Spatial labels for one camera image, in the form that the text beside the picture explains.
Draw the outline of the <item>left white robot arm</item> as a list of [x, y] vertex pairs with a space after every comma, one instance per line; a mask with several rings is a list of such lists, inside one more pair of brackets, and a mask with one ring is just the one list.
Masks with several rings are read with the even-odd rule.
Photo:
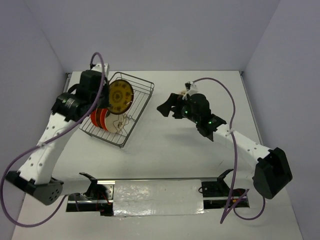
[[56, 97], [40, 140], [18, 170], [5, 173], [6, 181], [46, 206], [62, 195], [64, 183], [52, 177], [53, 170], [77, 126], [97, 107], [110, 105], [108, 74], [108, 65], [97, 64]]

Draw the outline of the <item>cream plate with black mark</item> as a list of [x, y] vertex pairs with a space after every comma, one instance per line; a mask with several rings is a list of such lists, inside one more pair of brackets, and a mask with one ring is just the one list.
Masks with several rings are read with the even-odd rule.
[[119, 133], [124, 126], [129, 123], [129, 119], [125, 114], [110, 113], [104, 120], [105, 129], [110, 133]]

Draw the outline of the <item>yellow patterned plate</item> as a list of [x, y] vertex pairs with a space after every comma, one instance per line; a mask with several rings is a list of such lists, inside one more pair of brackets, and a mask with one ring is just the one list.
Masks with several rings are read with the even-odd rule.
[[121, 115], [126, 113], [134, 101], [134, 90], [132, 85], [124, 79], [113, 81], [109, 85], [108, 110], [111, 114]]

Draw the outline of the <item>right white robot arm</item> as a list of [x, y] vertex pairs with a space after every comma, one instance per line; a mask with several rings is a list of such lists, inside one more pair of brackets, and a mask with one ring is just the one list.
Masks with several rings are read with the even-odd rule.
[[211, 112], [210, 103], [203, 94], [196, 93], [184, 99], [180, 94], [171, 93], [157, 110], [164, 117], [172, 113], [175, 119], [188, 119], [195, 123], [203, 137], [229, 150], [237, 150], [238, 157], [254, 169], [253, 186], [266, 199], [273, 199], [293, 179], [281, 148], [268, 148], [232, 130], [224, 119]]

